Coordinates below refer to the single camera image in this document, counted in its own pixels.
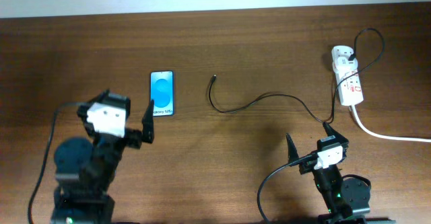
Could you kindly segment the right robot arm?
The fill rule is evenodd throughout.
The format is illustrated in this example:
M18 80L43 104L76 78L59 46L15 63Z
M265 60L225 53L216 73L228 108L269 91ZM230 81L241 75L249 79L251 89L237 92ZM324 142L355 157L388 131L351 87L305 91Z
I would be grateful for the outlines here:
M341 175L337 167L347 157L349 140L324 123L327 137L317 141L317 149L301 157L290 135L286 135L288 166L298 166L300 174L311 173L328 209L319 223L366 223L370 212L371 182L355 174Z

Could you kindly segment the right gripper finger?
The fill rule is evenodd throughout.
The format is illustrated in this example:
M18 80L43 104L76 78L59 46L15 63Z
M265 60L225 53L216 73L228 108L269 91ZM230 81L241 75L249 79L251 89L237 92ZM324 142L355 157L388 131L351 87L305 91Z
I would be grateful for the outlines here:
M329 137L334 136L335 139L339 140L341 143L348 142L348 140L339 132L337 132L328 122L323 123L323 128Z
M288 146L288 165L293 166L299 159L297 148L289 133L286 133L286 141Z

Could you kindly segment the blue screen smartphone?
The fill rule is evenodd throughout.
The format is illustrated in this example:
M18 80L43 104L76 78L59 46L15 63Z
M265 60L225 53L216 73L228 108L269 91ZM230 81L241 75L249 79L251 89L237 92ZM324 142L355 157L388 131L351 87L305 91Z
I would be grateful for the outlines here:
M174 73L172 71L150 73L150 99L154 101L154 116L174 115Z

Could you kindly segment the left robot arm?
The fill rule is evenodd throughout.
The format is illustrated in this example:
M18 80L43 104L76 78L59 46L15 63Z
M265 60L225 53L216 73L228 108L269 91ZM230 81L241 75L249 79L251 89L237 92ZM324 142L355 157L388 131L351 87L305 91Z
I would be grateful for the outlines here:
M111 223L114 200L107 191L126 148L140 149L154 141L154 101L141 120L142 128L126 126L131 101L105 90L78 103L77 116L87 137L63 141L54 154L55 207L51 223Z

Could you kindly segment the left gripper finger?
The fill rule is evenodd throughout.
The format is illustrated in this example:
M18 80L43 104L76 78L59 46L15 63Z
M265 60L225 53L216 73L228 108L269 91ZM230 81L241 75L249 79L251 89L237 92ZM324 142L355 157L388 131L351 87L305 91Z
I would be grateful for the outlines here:
M104 98L106 98L110 93L109 89L104 90L102 93L98 94L96 97L92 98L88 101L89 104L93 104L95 102L101 102Z
M150 100L141 123L143 126L141 140L152 144L154 141L154 100Z

